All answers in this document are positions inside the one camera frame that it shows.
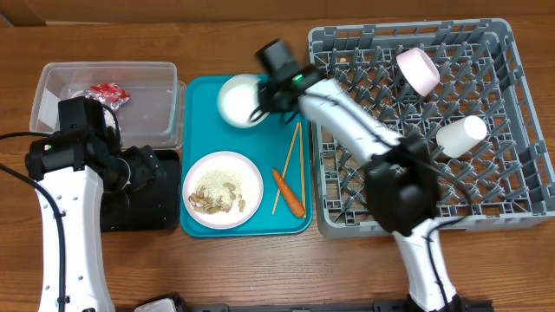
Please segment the pale green bowl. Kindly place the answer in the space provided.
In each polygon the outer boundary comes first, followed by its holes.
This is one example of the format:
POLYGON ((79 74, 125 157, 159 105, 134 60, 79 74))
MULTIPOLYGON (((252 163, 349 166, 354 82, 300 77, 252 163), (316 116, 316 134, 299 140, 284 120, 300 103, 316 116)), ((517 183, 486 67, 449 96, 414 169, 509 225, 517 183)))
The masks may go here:
POLYGON ((254 127, 261 123, 268 113, 260 110, 256 75, 235 75, 219 90, 218 109, 220 116, 237 128, 254 127))

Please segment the white plate with food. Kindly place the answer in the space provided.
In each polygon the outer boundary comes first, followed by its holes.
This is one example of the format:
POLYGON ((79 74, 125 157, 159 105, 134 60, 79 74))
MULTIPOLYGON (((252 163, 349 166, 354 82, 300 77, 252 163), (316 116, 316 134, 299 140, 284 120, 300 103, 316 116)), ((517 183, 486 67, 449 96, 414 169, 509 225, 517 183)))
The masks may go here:
POLYGON ((235 152, 215 152, 187 172, 181 191, 185 212, 197 223, 227 230, 246 223, 260 206, 264 182, 255 164, 235 152))

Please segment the red foil wrapper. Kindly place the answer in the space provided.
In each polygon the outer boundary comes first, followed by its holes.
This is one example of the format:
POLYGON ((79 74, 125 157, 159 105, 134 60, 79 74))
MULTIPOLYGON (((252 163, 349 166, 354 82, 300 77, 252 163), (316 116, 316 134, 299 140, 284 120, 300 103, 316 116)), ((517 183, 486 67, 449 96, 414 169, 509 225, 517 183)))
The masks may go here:
POLYGON ((99 101, 107 105, 113 111, 117 111, 130 98, 131 94, 120 88, 116 83, 100 83, 90 86, 83 91, 85 97, 99 101))

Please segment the pink bowl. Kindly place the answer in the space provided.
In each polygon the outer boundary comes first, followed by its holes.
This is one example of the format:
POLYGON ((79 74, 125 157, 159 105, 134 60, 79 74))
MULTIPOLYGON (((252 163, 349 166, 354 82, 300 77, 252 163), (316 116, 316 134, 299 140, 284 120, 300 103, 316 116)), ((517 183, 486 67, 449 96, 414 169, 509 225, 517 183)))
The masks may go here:
POLYGON ((405 80, 421 96, 428 95, 440 82, 437 67, 422 49, 403 52, 396 62, 405 80))

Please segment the white cup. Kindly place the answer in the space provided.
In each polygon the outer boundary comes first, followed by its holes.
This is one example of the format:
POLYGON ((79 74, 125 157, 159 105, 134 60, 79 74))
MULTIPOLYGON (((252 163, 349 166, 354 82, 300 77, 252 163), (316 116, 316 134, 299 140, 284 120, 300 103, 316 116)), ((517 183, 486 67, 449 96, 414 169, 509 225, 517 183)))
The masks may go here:
POLYGON ((459 158, 486 138, 486 123, 472 115, 442 127, 436 142, 449 158, 459 158))

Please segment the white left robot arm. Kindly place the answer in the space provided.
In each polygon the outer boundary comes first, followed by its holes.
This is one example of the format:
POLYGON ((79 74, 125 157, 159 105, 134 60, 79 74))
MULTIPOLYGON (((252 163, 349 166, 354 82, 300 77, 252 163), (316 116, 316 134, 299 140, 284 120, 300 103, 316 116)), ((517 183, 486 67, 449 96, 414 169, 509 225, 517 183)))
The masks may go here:
POLYGON ((42 214, 41 311, 112 311, 101 248, 105 192, 133 192, 165 176, 152 147, 121 150, 108 107, 83 96, 59 101, 59 131, 25 156, 42 214))

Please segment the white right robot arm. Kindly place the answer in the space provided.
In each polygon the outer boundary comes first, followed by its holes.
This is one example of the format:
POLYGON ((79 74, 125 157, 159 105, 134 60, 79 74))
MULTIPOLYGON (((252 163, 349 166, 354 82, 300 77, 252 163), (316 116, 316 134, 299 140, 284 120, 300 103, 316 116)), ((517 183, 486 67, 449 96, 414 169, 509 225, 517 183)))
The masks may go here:
POLYGON ((420 311, 453 311, 459 296, 451 283, 437 218, 438 170, 417 136, 404 137, 366 113, 340 83, 274 40, 256 54, 266 82, 258 85, 259 111, 301 114, 345 148, 364 171, 366 206, 394 236, 408 273, 409 301, 420 311))

